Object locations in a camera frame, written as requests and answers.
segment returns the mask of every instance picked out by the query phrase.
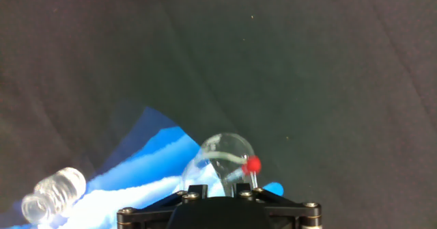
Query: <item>clear plastic cup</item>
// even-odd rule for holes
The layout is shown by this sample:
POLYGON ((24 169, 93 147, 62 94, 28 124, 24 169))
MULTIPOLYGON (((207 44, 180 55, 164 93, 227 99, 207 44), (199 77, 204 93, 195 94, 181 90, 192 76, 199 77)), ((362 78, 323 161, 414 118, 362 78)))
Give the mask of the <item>clear plastic cup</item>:
POLYGON ((180 188, 208 185, 208 196, 232 196, 235 183, 257 187, 256 172, 243 172, 254 157, 250 143, 235 133, 221 133, 207 139, 196 157, 187 165, 180 188))

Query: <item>bolt head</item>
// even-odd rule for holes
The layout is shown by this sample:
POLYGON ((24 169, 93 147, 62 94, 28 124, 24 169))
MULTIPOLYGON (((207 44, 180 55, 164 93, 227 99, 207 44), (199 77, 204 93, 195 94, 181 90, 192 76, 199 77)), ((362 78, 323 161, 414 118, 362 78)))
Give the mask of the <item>bolt head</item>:
POLYGON ((314 208, 314 207, 319 206, 319 204, 317 204, 315 202, 304 202, 303 205, 308 207, 308 208, 314 208))
POLYGON ((129 213, 132 213, 134 210, 135 210, 135 208, 131 208, 131 207, 122 208, 122 209, 118 210, 118 213, 129 214, 129 213))
POLYGON ((196 192, 188 192, 187 194, 182 196, 185 199, 193 200, 199 197, 199 194, 196 192))
POLYGON ((252 195, 252 191, 240 191, 240 193, 238 194, 244 198, 250 197, 252 195))

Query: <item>dark gray fabric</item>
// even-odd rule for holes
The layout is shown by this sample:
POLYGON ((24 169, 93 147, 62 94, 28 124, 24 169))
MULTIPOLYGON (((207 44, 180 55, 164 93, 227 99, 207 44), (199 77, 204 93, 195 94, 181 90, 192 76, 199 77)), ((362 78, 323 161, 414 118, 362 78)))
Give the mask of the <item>dark gray fabric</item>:
POLYGON ((437 0, 0 1, 2 211, 98 169, 126 99, 243 135, 327 228, 435 227, 437 0))

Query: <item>clear plastic bottle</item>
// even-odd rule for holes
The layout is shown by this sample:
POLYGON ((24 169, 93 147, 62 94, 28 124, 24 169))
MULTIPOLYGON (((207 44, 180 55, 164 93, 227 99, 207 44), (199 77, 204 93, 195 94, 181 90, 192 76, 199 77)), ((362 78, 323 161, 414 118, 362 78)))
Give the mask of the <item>clear plastic bottle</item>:
POLYGON ((85 177, 78 170, 66 167, 41 180, 23 198, 21 210, 33 224, 49 224, 54 216, 66 212, 85 193, 85 177))

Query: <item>small red sphere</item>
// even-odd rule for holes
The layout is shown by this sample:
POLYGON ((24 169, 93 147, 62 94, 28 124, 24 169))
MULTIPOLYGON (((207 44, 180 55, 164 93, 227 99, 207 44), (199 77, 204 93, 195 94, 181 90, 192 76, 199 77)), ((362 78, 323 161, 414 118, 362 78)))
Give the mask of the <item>small red sphere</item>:
POLYGON ((261 171, 261 161, 257 156, 251 156, 247 159, 247 163, 242 166, 244 174, 254 172, 256 174, 261 171))

